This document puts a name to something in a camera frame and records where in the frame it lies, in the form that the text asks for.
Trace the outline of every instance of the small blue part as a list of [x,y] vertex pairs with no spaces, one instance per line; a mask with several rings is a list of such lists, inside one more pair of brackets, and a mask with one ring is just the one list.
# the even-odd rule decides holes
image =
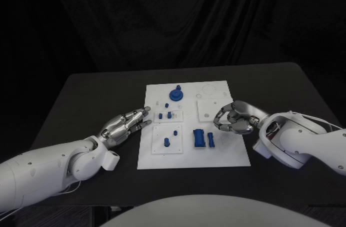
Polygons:
[[169,138],[164,138],[164,147],[169,147],[170,146],[170,140]]
[[176,89],[170,91],[169,93],[169,98],[173,101],[179,101],[183,98],[183,92],[182,92],[182,87],[180,85],[176,86]]
[[213,133],[208,133],[208,139],[209,139],[209,147],[215,147],[215,140],[213,140]]
[[195,135],[195,147],[206,147],[205,131],[202,129],[195,129],[193,135]]

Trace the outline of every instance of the black table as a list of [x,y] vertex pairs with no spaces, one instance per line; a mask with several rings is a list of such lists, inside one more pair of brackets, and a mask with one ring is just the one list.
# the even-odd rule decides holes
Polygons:
[[[144,106],[146,85],[228,81],[233,100],[270,113],[290,110],[340,124],[301,68],[294,63],[73,74],[65,83],[32,149],[97,135],[118,114]],[[42,205],[138,206],[195,194],[245,197],[272,204],[346,204],[346,176],[311,158],[301,169],[265,159],[254,150],[258,131],[244,136],[251,167],[137,170],[141,132],[114,151],[114,171],[99,170],[78,191]]]

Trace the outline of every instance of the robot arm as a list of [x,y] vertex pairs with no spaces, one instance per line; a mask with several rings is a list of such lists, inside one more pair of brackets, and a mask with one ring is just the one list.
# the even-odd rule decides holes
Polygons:
[[[231,124],[220,124],[226,112]],[[219,130],[241,135],[258,128],[259,139],[252,148],[267,159],[272,156],[284,165],[300,169],[314,156],[346,176],[346,129],[327,133],[303,115],[293,112],[270,115],[239,100],[222,107],[213,124]]]
[[118,115],[99,134],[69,143],[35,149],[0,164],[0,212],[29,206],[89,179],[102,167],[112,171],[120,156],[108,149],[151,121],[140,120],[150,107]]

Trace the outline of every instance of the robotic hand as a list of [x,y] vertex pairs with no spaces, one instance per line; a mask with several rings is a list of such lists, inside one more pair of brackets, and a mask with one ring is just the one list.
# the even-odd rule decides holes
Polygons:
[[108,149],[144,128],[150,107],[118,115],[99,134],[22,153],[0,164],[0,212],[29,206],[89,179],[102,167],[112,171],[120,156]]
[[[220,117],[228,113],[231,124],[220,124]],[[313,121],[323,119],[295,113],[270,115],[244,101],[236,100],[220,108],[213,125],[222,131],[246,135],[259,129],[259,139],[254,150],[268,159],[271,156],[288,167],[300,169],[310,157],[319,158],[326,165],[346,176],[346,129],[329,124],[330,132]]]

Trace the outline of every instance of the black curtain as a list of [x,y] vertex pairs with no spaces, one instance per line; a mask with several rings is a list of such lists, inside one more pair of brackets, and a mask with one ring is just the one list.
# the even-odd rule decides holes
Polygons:
[[[20,132],[20,143],[9,142],[14,154],[30,147],[73,73],[295,62],[346,125],[344,0],[0,4],[1,133],[13,137]],[[251,84],[245,76],[235,78]]]

